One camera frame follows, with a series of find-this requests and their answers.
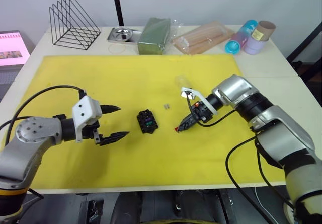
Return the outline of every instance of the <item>black wire file holder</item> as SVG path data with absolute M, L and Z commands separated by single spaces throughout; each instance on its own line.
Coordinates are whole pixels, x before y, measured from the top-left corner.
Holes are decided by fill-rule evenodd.
M 49 7 L 54 45 L 87 50 L 101 31 L 77 0 L 60 0 Z

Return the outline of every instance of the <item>white table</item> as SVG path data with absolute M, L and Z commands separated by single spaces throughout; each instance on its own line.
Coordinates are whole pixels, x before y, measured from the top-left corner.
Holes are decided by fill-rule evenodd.
M 194 29 L 196 26 L 183 26 L 178 29 L 182 34 Z M 237 31 L 240 25 L 230 25 L 229 28 Z M 130 27 L 142 30 L 143 27 Z M 17 75 L 15 81 L 0 102 L 0 123 L 12 118 L 18 104 L 21 101 L 31 79 L 46 55 L 133 55 L 137 54 L 134 45 L 120 45 L 107 41 L 112 27 L 100 27 L 101 34 L 88 50 L 72 49 L 55 46 L 51 42 L 50 29 L 47 30 L 32 52 L 27 63 Z M 225 53 L 225 42 L 205 52 L 205 54 Z M 171 46 L 167 54 L 182 54 L 175 47 Z M 281 106 L 291 115 L 312 137 L 316 146 L 317 155 L 322 158 L 322 108 L 303 83 L 300 77 L 292 69 L 284 56 L 278 50 L 272 40 L 269 40 L 263 50 L 257 55 L 248 55 L 243 51 L 235 56 L 237 64 L 251 83 L 253 83 L 269 100 Z M 0 132 L 0 139 L 3 138 L 5 129 Z M 265 185 L 245 184 L 242 186 Z M 202 189 L 202 188 L 229 188 L 232 184 L 226 185 L 204 185 L 204 186 L 153 186 L 153 187 L 131 187 L 131 188 L 105 188 L 96 192 L 107 191 L 132 191 L 132 190 L 169 190 L 169 189 Z M 68 193 L 71 190 L 46 190 L 46 193 Z

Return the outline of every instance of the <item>yellow mat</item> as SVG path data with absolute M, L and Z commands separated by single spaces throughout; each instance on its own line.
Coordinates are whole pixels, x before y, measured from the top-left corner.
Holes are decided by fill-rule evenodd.
M 75 85 L 86 89 L 100 104 L 121 107 L 121 111 L 100 119 L 101 134 L 130 133 L 121 141 L 102 147 L 90 139 L 82 143 L 63 142 L 50 148 L 32 187 L 231 183 L 225 170 L 225 157 L 233 146 L 253 134 L 237 113 L 211 128 L 196 125 L 176 133 L 174 128 L 189 114 L 189 109 L 175 79 L 184 76 L 193 88 L 208 96 L 213 87 L 234 73 L 240 71 L 230 55 L 45 57 L 23 101 L 49 86 Z M 71 117 L 71 108 L 77 101 L 77 91 L 56 89 L 33 100 L 20 115 Z M 164 104 L 169 104 L 170 109 L 166 110 Z M 136 119 L 138 112 L 146 109 L 153 112 L 159 126 L 153 134 L 142 134 Z M 223 107 L 214 119 L 230 110 Z M 230 166 L 239 182 L 262 182 L 253 142 L 231 156 Z M 263 168 L 269 180 L 284 179 L 280 170 L 266 163 Z

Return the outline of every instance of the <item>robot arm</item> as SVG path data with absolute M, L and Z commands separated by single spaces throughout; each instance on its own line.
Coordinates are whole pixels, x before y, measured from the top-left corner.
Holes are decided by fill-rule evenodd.
M 322 161 L 314 152 L 311 137 L 301 126 L 246 79 L 236 75 L 214 88 L 206 101 L 216 110 L 231 106 L 248 122 L 257 134 L 255 145 L 259 153 L 269 164 L 284 170 L 286 188 L 298 219 L 308 223 L 310 218 L 322 215 Z M 209 121 L 213 114 L 205 105 L 202 101 L 194 104 L 194 117 L 187 116 L 177 131 L 187 130 L 195 120 Z
M 18 215 L 22 202 L 33 181 L 43 154 L 62 141 L 93 138 L 100 146 L 116 142 L 128 132 L 98 134 L 98 119 L 104 113 L 120 110 L 116 106 L 99 105 L 83 96 L 73 107 L 73 118 L 31 117 L 22 121 L 14 139 L 0 152 L 0 221 Z

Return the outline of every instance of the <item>green package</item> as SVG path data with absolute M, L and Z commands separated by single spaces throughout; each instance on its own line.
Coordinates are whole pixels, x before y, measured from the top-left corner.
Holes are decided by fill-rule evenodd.
M 150 18 L 137 43 L 139 54 L 163 54 L 170 32 L 170 19 Z

